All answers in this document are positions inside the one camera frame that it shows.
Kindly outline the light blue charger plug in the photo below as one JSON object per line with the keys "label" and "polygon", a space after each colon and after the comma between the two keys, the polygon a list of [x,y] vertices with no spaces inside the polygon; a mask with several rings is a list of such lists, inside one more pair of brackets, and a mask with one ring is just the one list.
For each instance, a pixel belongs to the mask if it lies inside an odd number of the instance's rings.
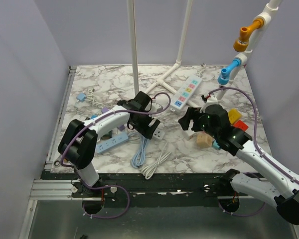
{"label": "light blue charger plug", "polygon": [[86,99],[86,95],[84,93],[79,93],[77,96],[76,96],[76,100],[79,101],[79,102],[84,102]]}

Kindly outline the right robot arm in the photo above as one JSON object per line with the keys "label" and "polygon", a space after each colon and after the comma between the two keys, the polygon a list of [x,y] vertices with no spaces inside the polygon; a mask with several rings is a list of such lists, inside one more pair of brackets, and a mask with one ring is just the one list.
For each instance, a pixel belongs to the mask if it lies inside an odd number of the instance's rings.
{"label": "right robot arm", "polygon": [[249,164],[267,180],[264,183],[235,172],[220,181],[223,194],[236,191],[250,195],[274,207],[287,222],[299,225],[299,175],[261,151],[245,131],[232,126],[225,109],[220,105],[209,105],[205,111],[189,107],[178,122],[183,130],[190,129],[192,124],[192,131],[212,136],[221,149]]}

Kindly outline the white cartoon cube adapter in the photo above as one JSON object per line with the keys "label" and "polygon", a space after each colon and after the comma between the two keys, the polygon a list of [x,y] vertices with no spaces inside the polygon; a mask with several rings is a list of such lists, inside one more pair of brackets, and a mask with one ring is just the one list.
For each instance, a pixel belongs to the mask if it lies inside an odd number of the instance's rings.
{"label": "white cartoon cube adapter", "polygon": [[196,136],[196,132],[193,131],[185,131],[184,132],[184,138],[186,140],[190,140],[191,138],[193,138],[194,136]]}

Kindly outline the yellow cube socket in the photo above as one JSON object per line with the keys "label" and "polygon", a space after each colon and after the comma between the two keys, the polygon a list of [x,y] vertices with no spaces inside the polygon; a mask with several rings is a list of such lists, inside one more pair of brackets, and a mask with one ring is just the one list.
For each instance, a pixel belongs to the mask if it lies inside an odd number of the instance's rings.
{"label": "yellow cube socket", "polygon": [[231,109],[228,112],[229,121],[231,124],[234,124],[242,118],[242,114],[237,109]]}

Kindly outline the purple USB power strip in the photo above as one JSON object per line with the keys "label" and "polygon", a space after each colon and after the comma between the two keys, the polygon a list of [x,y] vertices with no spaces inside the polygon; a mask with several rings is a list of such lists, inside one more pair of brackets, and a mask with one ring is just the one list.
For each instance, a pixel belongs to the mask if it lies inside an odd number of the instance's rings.
{"label": "purple USB power strip", "polygon": [[106,116],[104,119],[100,121],[100,126],[106,126],[106,128],[112,130],[115,127],[119,131],[124,131],[125,124],[129,119],[128,113],[118,113],[118,110],[122,110],[123,107],[114,106],[112,109],[102,108],[101,116]]}

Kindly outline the white round plug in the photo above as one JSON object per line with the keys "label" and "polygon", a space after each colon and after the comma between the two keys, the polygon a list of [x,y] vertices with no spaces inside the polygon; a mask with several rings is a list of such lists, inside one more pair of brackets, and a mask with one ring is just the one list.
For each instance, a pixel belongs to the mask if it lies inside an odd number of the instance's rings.
{"label": "white round plug", "polygon": [[144,176],[144,178],[146,180],[151,179],[152,176],[154,175],[154,173],[156,172],[157,168],[162,163],[164,163],[165,161],[167,161],[169,159],[169,157],[171,155],[171,152],[166,151],[167,150],[167,145],[168,145],[168,142],[166,142],[164,144],[163,149],[161,150],[159,157],[157,158],[157,160],[154,163],[149,164],[149,165],[142,168],[141,174]]}

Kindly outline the teal plug adapter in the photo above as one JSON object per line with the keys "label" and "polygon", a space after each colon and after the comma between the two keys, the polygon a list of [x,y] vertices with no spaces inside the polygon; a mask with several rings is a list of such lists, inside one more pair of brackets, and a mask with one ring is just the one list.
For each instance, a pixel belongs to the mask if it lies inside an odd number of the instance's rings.
{"label": "teal plug adapter", "polygon": [[212,147],[216,150],[220,150],[220,146],[218,145],[218,143],[216,141],[213,141]]}

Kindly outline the white multicolour power strip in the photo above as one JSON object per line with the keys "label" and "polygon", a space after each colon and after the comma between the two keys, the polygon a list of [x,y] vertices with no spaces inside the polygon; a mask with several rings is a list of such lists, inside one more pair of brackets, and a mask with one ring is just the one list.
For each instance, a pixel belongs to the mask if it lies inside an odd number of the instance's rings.
{"label": "white multicolour power strip", "polygon": [[202,78],[196,75],[191,75],[178,89],[171,99],[170,109],[173,112],[181,111],[188,103],[189,99],[194,94],[195,90],[201,84]]}

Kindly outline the red cube socket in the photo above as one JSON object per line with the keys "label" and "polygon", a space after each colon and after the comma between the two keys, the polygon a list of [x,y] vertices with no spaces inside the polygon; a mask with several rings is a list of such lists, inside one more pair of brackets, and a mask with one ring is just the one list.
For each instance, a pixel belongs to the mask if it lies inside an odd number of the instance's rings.
{"label": "red cube socket", "polygon": [[244,122],[242,122],[241,120],[236,121],[233,124],[233,126],[236,127],[236,128],[239,128],[243,131],[246,131],[249,128],[249,126],[247,124],[245,124]]}

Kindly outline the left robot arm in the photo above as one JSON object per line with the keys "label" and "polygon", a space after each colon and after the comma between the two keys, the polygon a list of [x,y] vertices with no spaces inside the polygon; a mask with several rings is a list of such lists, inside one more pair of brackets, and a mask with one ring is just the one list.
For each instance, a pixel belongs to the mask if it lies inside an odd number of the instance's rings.
{"label": "left robot arm", "polygon": [[111,110],[94,119],[74,119],[69,123],[57,149],[61,154],[60,164],[75,169],[88,196],[97,196],[101,189],[99,174],[92,164],[97,140],[124,124],[144,138],[152,139],[160,121],[150,116],[151,104],[152,98],[140,91],[133,99],[120,100]]}

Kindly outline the wooden cube socket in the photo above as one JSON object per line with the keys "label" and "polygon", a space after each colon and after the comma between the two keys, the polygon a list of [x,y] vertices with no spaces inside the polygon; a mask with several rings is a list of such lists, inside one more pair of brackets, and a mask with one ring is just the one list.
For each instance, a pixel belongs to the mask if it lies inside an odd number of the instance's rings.
{"label": "wooden cube socket", "polygon": [[199,133],[197,135],[196,144],[200,148],[209,148],[213,144],[213,137],[206,133]]}

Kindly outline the dark green cube socket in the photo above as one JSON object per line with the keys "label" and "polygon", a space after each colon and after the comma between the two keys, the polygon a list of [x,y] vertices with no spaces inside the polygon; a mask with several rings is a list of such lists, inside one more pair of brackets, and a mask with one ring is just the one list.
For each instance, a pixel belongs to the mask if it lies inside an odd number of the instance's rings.
{"label": "dark green cube socket", "polygon": [[110,138],[112,138],[112,135],[113,135],[112,131],[109,131],[108,133],[106,133],[105,135],[103,135],[103,136],[101,137],[101,139],[102,139],[102,140],[110,139]]}

